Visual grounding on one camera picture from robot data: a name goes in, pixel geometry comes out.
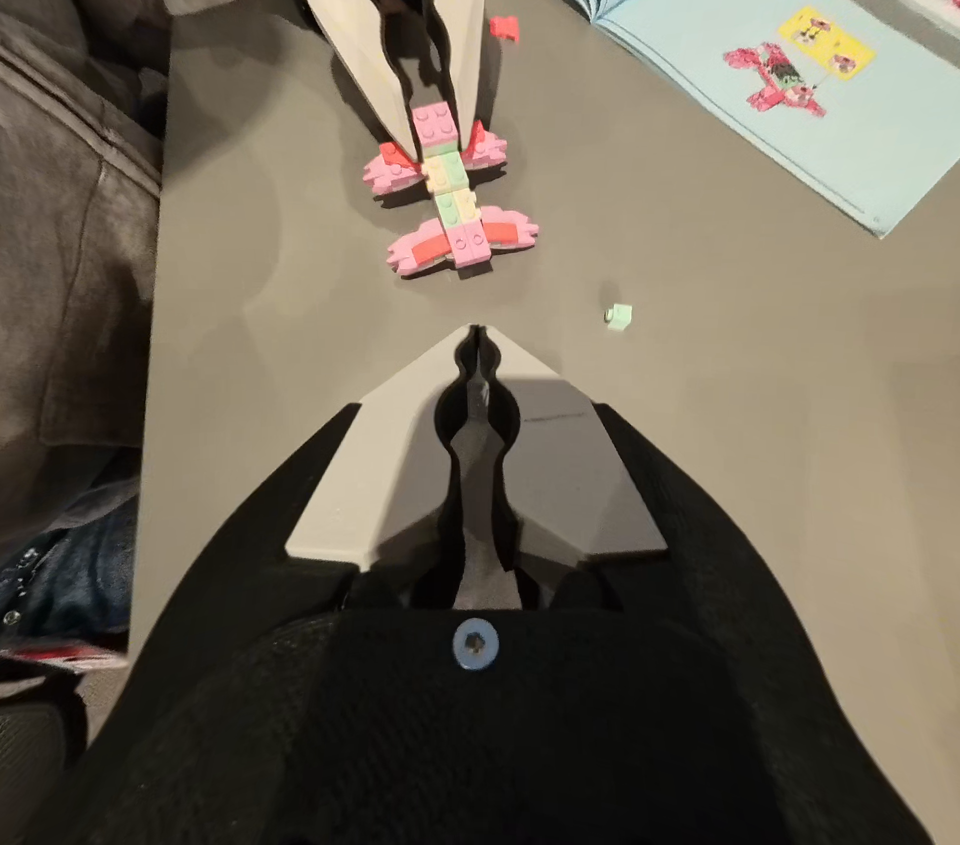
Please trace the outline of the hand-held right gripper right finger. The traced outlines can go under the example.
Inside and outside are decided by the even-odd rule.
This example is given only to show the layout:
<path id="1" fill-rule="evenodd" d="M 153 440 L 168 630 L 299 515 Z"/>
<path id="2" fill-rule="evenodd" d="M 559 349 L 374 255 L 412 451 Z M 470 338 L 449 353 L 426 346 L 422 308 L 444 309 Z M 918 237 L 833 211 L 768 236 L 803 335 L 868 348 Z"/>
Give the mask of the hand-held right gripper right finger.
<path id="1" fill-rule="evenodd" d="M 501 467 L 515 563 L 575 570 L 665 553 L 592 400 L 496 328 L 485 329 L 481 349 L 490 394 L 504 394 Z"/>

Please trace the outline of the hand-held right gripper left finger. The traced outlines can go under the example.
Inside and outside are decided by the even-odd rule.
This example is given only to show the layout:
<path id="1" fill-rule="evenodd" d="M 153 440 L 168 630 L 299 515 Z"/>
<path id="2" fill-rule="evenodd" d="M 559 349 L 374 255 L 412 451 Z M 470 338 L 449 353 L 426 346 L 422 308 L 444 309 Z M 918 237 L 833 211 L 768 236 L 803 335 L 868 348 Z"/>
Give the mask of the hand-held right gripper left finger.
<path id="1" fill-rule="evenodd" d="M 461 377 L 455 353 L 469 334 L 459 327 L 362 397 L 286 541 L 289 557 L 386 572 L 436 560 L 451 474 L 436 408 Z"/>

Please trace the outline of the pink toy brick model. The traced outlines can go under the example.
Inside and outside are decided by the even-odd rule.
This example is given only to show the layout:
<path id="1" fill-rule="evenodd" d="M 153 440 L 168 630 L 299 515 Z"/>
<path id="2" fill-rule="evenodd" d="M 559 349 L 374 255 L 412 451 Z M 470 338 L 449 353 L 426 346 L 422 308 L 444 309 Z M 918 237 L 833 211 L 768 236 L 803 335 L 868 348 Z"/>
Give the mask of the pink toy brick model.
<path id="1" fill-rule="evenodd" d="M 414 131 L 422 155 L 415 161 L 394 142 L 382 143 L 369 161 L 363 181 L 380 198 L 424 186 L 436 216 L 396 239 L 387 263 L 402 278 L 412 278 L 442 263 L 463 270 L 490 261 L 495 253 L 535 247 L 539 226 L 516 210 L 480 205 L 470 174 L 507 162 L 507 141 L 475 120 L 464 150 L 454 114 L 445 102 L 414 107 Z"/>

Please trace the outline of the open light blue instruction booklet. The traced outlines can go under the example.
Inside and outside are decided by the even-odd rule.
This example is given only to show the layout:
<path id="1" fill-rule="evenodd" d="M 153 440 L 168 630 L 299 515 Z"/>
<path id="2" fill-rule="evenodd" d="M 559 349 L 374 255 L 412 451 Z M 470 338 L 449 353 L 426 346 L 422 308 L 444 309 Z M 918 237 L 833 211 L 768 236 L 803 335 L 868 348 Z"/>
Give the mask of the open light blue instruction booklet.
<path id="1" fill-rule="evenodd" d="M 573 0 L 882 238 L 958 164 L 958 68 L 851 0 Z"/>

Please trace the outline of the person's blue jeans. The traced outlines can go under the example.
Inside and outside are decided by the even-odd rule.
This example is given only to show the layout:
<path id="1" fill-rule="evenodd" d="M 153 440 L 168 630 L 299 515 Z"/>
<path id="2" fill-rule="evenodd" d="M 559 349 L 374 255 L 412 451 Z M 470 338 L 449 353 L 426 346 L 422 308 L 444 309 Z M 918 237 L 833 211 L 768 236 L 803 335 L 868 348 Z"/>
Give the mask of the person's blue jeans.
<path id="1" fill-rule="evenodd" d="M 138 504 L 135 495 L 86 524 L 50 530 L 2 551 L 2 647 L 126 639 Z"/>

